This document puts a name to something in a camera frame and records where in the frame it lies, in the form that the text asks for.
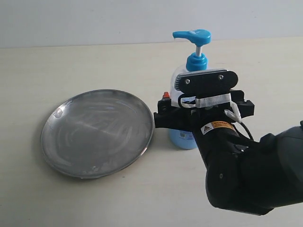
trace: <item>metal plate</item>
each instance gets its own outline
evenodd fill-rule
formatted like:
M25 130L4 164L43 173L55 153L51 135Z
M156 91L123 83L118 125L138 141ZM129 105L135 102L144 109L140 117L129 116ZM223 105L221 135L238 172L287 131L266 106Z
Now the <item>metal plate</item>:
M47 163L63 174L98 178L132 164L147 149L152 113L132 94L95 90L60 105L41 134Z

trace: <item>soap dispenser bottle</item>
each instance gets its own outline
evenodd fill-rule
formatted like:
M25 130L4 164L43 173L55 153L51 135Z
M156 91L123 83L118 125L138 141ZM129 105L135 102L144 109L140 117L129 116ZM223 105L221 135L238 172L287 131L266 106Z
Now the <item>soap dispenser bottle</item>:
M186 72L206 70L208 59L202 53L202 46L210 43L211 33L209 31L198 29L191 31L178 31L173 32L174 38L188 39L190 42L196 45L196 52L192 53L184 65L178 67L172 75L170 86L170 98L171 105L174 107L180 107L178 104L178 98L181 91L175 89L175 80L177 75ZM169 137L172 143L182 149L194 149L197 147L194 136L191 132L169 129Z

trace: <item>yellow warning sticker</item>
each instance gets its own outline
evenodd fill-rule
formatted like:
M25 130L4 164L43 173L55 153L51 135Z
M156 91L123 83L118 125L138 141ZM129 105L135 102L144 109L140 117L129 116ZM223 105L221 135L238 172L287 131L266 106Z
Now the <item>yellow warning sticker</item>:
M201 128L201 132L203 133L203 135L205 135L209 131L211 131L213 129L217 129L217 128L228 128L228 129L235 130L234 127L232 126L232 124L230 124L228 122L216 121L216 122L210 122L210 123L204 125Z

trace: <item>table surface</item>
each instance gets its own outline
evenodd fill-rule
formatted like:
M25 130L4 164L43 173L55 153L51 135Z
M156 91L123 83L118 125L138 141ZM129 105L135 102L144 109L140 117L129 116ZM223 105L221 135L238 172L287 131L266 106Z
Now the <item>table surface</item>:
M191 43L0 49L1 227L302 226L303 204L258 217L213 208L197 149L180 150L156 129L145 154L97 180L75 180L43 160L39 136L56 107L77 94L112 88L142 99L152 112L170 78L195 50ZM239 76L255 105L245 119L256 140L303 120L303 37L213 41L211 68Z

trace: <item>pump nozzle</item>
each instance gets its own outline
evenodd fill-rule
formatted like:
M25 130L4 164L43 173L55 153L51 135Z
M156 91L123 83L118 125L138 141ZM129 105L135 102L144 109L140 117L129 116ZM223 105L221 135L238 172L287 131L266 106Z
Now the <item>pump nozzle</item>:
M202 54L202 46L209 44L211 33L204 29L191 31L178 31L172 33L174 38L187 39L196 45L196 53L190 55L187 59L186 68L188 71L205 70L207 67L207 58Z

